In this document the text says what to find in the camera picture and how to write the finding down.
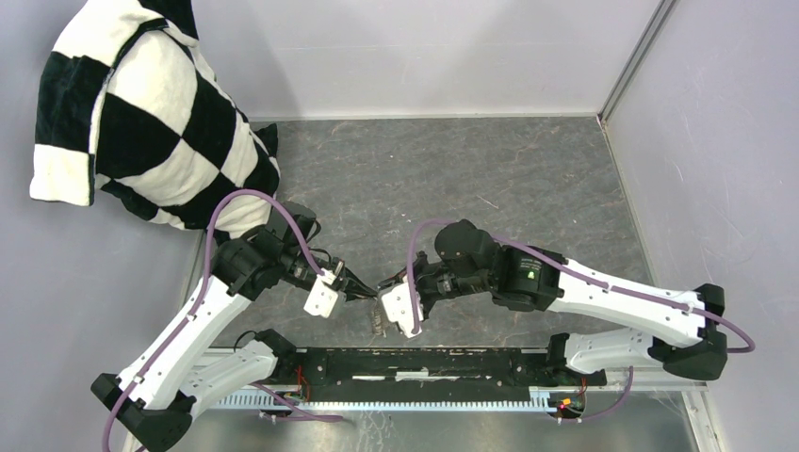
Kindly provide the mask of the metal key holder red handle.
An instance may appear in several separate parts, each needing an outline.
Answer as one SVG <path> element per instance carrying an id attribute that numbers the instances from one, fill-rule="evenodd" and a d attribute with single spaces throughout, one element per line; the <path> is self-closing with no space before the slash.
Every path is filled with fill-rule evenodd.
<path id="1" fill-rule="evenodd" d="M 371 328 L 372 332 L 375 336 L 378 337 L 385 337 L 386 336 L 386 318 L 383 306 L 380 301 L 380 290 L 375 290 L 374 295 L 374 302 L 371 308 Z"/>

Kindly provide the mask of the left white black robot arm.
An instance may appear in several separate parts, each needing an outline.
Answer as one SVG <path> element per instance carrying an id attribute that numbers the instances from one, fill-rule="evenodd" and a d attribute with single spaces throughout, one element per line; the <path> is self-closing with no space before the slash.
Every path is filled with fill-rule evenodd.
<path id="1" fill-rule="evenodd" d="M 202 372 L 193 369 L 227 325 L 278 282 L 306 291 L 303 309 L 313 316 L 328 317 L 340 300 L 376 298 L 343 260 L 315 256 L 308 245 L 318 228 L 313 211 L 267 202 L 266 224 L 206 252 L 197 287 L 154 342 L 122 372 L 103 373 L 90 386 L 109 410 L 104 450 L 111 427 L 120 422 L 141 449 L 168 451 L 202 412 L 240 387 L 266 378 L 289 381 L 295 357 L 260 338 Z"/>

